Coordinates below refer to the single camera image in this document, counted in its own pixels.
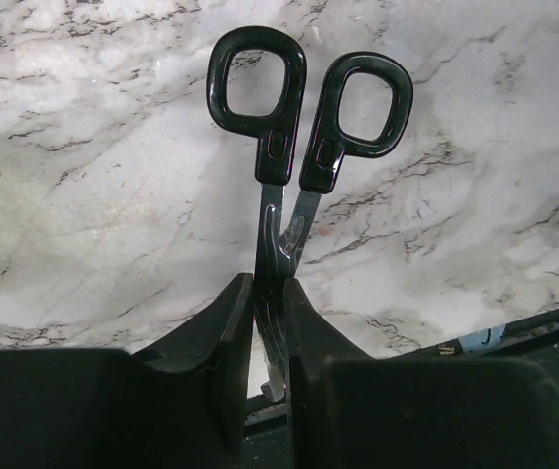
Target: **scissors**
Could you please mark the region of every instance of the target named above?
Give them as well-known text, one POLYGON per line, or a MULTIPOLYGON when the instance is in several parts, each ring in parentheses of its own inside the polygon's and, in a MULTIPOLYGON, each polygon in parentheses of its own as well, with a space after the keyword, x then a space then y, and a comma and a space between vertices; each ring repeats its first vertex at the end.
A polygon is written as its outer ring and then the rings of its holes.
POLYGON ((322 195, 333 191, 345 155, 379 158, 402 138, 412 106, 412 82, 392 59, 373 52, 339 57, 322 84, 310 140, 299 176, 288 227, 280 232, 284 188, 290 181, 301 103, 306 85, 306 57, 286 34, 263 26, 247 26, 225 34, 214 47, 207 75, 206 98, 213 120, 229 132, 258 140, 255 178, 262 184, 254 271, 255 320, 269 360, 270 375, 285 378, 283 285, 293 278, 322 195), (275 109, 265 116, 233 113, 228 107, 230 64, 244 51, 266 51, 284 63, 284 81, 275 109), (374 75, 391 87, 392 104, 379 137, 364 140, 341 130, 338 115, 342 93, 354 73, 374 75))

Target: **black plastic handle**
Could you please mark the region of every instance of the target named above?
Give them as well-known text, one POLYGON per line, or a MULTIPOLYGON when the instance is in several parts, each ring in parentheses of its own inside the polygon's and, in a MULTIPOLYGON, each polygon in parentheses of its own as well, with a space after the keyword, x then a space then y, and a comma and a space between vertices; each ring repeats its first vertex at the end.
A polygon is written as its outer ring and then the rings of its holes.
POLYGON ((333 191, 345 154, 379 158, 388 154, 401 139, 412 107, 412 80, 406 70, 392 59, 372 52, 354 52, 338 58, 327 71, 319 106, 310 134, 299 186, 304 191, 333 191), (340 129, 338 114, 347 79, 354 73, 381 78, 393 92, 386 125, 375 140, 363 140, 340 129))
POLYGON ((297 42, 275 29, 247 26, 224 35, 212 51, 206 97, 208 109, 221 128, 258 139, 255 176, 263 184, 285 186, 290 181, 301 101, 306 84, 306 57, 297 42), (243 51, 276 54, 285 65, 279 101, 271 114, 234 114, 228 107, 230 63, 243 51))

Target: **blue tape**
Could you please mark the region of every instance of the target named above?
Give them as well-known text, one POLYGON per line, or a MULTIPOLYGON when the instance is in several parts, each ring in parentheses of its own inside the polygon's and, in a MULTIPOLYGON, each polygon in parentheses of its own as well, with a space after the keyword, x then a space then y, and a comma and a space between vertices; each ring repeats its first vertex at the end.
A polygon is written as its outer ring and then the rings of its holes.
POLYGON ((504 331, 505 324, 502 324, 496 327, 491 327, 490 329, 473 332, 472 334, 465 335, 457 340, 459 340, 464 352, 472 354, 474 352, 491 349, 498 345, 504 331))

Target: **scissors handle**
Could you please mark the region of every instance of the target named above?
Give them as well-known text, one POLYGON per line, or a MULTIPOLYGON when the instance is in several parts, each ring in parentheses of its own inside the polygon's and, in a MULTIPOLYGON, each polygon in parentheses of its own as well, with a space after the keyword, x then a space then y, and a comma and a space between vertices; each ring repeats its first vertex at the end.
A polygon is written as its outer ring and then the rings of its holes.
POLYGON ((275 29, 235 29, 219 39, 212 51, 206 87, 210 115, 221 128, 258 139, 255 176, 263 184, 285 186, 290 181, 305 83, 303 50, 294 39, 275 29), (276 54, 284 62, 281 95, 269 115, 235 114, 228 107, 230 63, 236 54, 250 50, 276 54))
POLYGON ((354 52, 338 58, 327 71, 301 168, 302 190, 317 193, 333 191, 345 154, 379 158, 394 149, 401 139, 412 107, 412 81, 406 70, 392 59, 372 52, 354 52), (392 89, 390 113, 381 134, 363 140, 340 129, 338 114, 347 79, 354 73, 381 78, 392 89))

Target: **white marble countertop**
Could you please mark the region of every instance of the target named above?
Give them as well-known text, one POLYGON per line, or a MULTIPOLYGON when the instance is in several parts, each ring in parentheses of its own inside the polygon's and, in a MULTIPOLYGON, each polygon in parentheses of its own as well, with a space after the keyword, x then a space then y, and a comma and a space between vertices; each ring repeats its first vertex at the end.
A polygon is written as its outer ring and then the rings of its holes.
MULTIPOLYGON (((559 0, 0 0, 0 346, 134 351, 253 269, 255 142, 204 93, 247 24, 306 52, 297 165, 338 55, 415 83, 397 149, 322 200, 298 278, 326 319, 383 357, 559 306, 559 0)), ((279 76, 250 62, 234 97, 257 110, 279 76)), ((367 85, 343 120, 366 135, 367 85)))

